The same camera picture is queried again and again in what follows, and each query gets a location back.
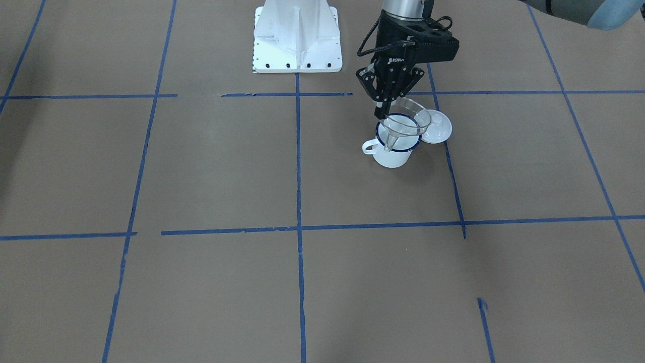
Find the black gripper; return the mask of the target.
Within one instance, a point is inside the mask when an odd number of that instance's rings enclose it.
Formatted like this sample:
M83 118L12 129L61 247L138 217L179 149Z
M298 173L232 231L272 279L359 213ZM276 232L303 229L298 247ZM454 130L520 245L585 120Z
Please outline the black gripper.
M374 55L371 63L356 71L356 77L366 94L374 101L374 115L383 120L396 110L397 102L417 85L425 72L403 58L382 53Z

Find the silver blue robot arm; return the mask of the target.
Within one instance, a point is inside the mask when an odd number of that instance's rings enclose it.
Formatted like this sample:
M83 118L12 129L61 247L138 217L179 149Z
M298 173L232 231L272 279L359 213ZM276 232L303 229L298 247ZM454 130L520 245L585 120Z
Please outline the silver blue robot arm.
M544 14L609 31L619 28L636 12L643 12L643 1L527 1ZM383 120L390 108L421 80L419 64L451 62L459 40L451 32L449 16L432 18L433 1L385 1L380 15L369 30L357 56L370 55L367 67L356 77L375 103L374 115Z

